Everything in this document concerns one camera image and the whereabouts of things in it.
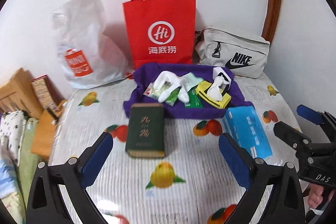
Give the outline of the right hand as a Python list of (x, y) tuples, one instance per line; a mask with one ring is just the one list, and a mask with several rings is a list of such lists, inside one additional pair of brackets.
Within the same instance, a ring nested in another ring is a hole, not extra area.
[(309, 188), (309, 195), (307, 198), (307, 205), (312, 209), (316, 209), (323, 201), (322, 194), (324, 191), (324, 187), (310, 183), (308, 188)]

